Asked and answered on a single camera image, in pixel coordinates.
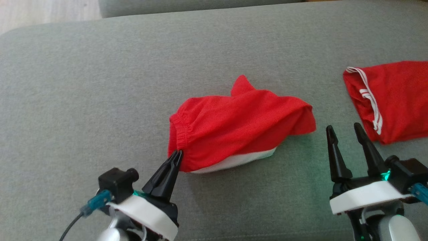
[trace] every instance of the gray upholstery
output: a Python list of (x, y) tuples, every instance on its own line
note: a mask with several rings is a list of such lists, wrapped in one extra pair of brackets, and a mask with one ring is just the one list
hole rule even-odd
[[(267, 159), (207, 175), (180, 173), (178, 241), (351, 240), (329, 207), (325, 127), (354, 176), (366, 174), (347, 66), (427, 60), (427, 4), (336, 1), (47, 24), (0, 37), (0, 240), (50, 240), (116, 166), (141, 188), (167, 158), (169, 122), (192, 96), (256, 88), (313, 105), (317, 131)], [(428, 139), (380, 146), (428, 165)], [(428, 207), (406, 206), (428, 239)], [(80, 220), (68, 241), (94, 240), (109, 218)]]
[(302, 0), (98, 0), (103, 18), (297, 3)]

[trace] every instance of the red garment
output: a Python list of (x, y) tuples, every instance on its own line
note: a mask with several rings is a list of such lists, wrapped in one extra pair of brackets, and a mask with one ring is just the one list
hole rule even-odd
[(244, 75), (232, 96), (190, 98), (170, 121), (168, 155), (184, 152), (181, 171), (213, 172), (268, 157), (288, 135), (315, 131), (312, 106), (256, 90)]
[(428, 136), (428, 62), (348, 67), (343, 79), (372, 141)]

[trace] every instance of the blue cable connector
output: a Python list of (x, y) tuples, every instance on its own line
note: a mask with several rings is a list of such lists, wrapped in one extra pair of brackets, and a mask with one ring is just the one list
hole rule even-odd
[(88, 204), (83, 206), (80, 211), (84, 217), (92, 214), (93, 211), (104, 207), (108, 202), (113, 199), (113, 195), (109, 190), (103, 190), (95, 197), (88, 201)]
[(412, 186), (411, 193), (423, 203), (428, 205), (428, 188), (426, 188), (422, 183), (416, 183)]

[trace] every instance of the light wood floor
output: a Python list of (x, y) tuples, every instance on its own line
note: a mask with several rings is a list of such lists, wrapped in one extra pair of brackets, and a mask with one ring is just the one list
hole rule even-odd
[(98, 0), (0, 0), (0, 34), (35, 24), (100, 18)]

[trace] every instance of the black cable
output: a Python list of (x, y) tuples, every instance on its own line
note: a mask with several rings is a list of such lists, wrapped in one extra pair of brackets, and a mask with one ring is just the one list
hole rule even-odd
[(65, 229), (65, 231), (62, 233), (61, 238), (59, 241), (63, 241), (67, 233), (70, 231), (71, 227), (81, 218), (83, 217), (83, 213), (80, 213), (71, 223), (70, 225)]

